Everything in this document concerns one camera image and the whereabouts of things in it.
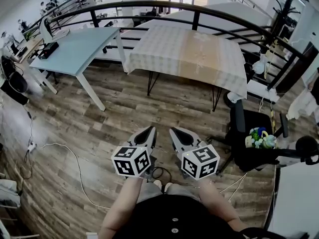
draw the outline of shoe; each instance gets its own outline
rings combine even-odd
[[[166,193],[166,191],[168,190],[168,188],[170,187],[170,185],[173,185],[171,182],[168,182],[165,186],[165,189],[164,189],[164,193]]]
[[[161,183],[160,180],[155,180],[153,183],[154,183],[156,186],[158,186],[159,189],[161,190],[161,188],[162,188],[162,183]]]

